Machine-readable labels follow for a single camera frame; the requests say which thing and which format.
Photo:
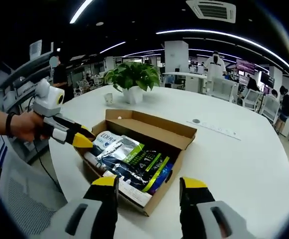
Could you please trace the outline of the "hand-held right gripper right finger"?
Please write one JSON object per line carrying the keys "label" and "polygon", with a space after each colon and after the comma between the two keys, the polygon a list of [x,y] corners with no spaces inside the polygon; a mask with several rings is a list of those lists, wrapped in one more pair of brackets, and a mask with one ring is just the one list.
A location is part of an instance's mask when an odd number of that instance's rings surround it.
{"label": "hand-held right gripper right finger", "polygon": [[223,201],[214,199],[197,179],[180,178],[180,223],[184,239],[254,239],[246,220]]}

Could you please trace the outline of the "person's left hand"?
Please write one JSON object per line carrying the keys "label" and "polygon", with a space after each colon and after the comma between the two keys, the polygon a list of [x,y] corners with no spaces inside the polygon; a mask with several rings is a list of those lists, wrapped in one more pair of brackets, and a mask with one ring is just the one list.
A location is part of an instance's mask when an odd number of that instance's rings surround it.
{"label": "person's left hand", "polygon": [[49,139],[49,137],[40,134],[42,127],[43,118],[35,112],[14,115],[10,122],[11,134],[28,142],[33,142],[36,138]]}

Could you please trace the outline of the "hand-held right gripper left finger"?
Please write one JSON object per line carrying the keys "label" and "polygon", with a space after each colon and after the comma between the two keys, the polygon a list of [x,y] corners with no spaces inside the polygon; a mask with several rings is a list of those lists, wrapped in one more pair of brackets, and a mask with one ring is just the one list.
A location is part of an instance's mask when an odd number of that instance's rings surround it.
{"label": "hand-held right gripper left finger", "polygon": [[117,222],[117,176],[92,182],[83,198],[72,200],[51,218],[42,239],[112,239]]}

